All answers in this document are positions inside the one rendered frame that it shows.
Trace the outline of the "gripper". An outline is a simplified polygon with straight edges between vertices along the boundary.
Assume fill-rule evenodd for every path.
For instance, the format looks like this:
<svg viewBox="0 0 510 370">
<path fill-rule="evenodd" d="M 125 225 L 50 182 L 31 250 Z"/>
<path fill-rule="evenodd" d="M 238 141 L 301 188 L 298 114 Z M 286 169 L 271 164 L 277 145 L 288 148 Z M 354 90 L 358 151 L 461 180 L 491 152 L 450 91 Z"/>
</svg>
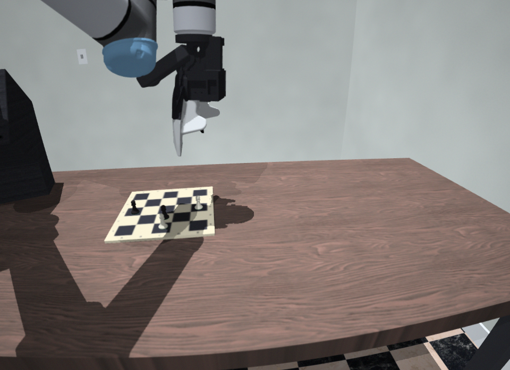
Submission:
<svg viewBox="0 0 510 370">
<path fill-rule="evenodd" d="M 181 156 L 183 135 L 204 133 L 206 118 L 220 114 L 219 109 L 208 102 L 220 101 L 226 96 L 226 70 L 223 68 L 224 38 L 179 34 L 175 35 L 175 42 L 187 43 L 191 58 L 176 69 L 172 97 L 173 140 L 176 153 Z"/>
</svg>

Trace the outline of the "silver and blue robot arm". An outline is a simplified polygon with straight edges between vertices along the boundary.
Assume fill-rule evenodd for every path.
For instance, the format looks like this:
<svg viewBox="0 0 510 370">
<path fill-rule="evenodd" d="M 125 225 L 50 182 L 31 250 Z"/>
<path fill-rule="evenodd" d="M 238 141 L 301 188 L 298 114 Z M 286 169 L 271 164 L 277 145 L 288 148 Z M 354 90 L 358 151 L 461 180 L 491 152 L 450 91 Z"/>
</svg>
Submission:
<svg viewBox="0 0 510 370">
<path fill-rule="evenodd" d="M 157 0 L 41 0 L 103 46 L 106 67 L 154 87 L 189 61 L 180 45 L 156 62 Z M 174 32 L 213 35 L 216 0 L 173 0 Z"/>
</svg>

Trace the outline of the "black and cream chessboard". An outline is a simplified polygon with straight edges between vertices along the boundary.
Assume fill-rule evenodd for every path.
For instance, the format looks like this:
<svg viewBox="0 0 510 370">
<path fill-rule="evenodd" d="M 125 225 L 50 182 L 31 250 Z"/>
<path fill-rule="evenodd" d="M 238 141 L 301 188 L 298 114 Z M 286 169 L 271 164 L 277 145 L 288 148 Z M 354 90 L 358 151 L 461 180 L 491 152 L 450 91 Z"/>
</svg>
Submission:
<svg viewBox="0 0 510 370">
<path fill-rule="evenodd" d="M 202 209 L 196 210 L 196 196 Z M 131 214 L 135 200 L 138 214 Z M 159 229 L 161 206 L 169 218 Z M 105 243 L 139 242 L 214 236 L 213 187 L 132 192 L 108 233 Z"/>
</svg>

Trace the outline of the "white chess pawn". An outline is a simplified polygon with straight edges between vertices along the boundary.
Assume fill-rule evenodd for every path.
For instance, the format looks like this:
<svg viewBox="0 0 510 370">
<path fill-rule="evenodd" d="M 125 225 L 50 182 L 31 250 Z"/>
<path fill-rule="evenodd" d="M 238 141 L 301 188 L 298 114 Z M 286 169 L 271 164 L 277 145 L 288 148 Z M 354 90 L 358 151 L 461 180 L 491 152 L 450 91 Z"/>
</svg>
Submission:
<svg viewBox="0 0 510 370">
<path fill-rule="evenodd" d="M 196 202 L 197 202 L 197 205 L 195 206 L 195 209 L 196 209 L 196 210 L 200 210 L 200 209 L 202 209 L 202 208 L 203 208 L 203 206 L 200 204 L 200 196 L 198 196 L 198 195 L 197 195 L 197 196 L 195 197 L 195 199 L 196 199 Z"/>
<path fill-rule="evenodd" d="M 160 225 L 159 225 L 159 229 L 166 229 L 168 227 L 168 225 L 164 222 L 164 215 L 161 213 L 159 215 L 159 220 L 160 220 Z"/>
</svg>

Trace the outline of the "black pawn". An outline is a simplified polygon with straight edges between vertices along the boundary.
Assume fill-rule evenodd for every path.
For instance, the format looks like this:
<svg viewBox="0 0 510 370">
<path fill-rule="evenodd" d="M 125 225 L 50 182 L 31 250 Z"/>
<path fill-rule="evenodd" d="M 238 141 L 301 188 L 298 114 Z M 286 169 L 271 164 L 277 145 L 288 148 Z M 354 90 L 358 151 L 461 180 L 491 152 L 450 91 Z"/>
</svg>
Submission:
<svg viewBox="0 0 510 370">
<path fill-rule="evenodd" d="M 169 215 L 166 213 L 166 207 L 165 205 L 162 205 L 161 206 L 161 211 L 162 211 L 162 214 L 164 215 L 164 220 L 168 219 L 169 218 Z"/>
<path fill-rule="evenodd" d="M 135 200 L 132 200 L 131 201 L 131 206 L 132 206 L 131 214 L 138 214 L 139 213 L 139 210 L 137 209 L 137 207 L 135 205 L 136 205 Z"/>
</svg>

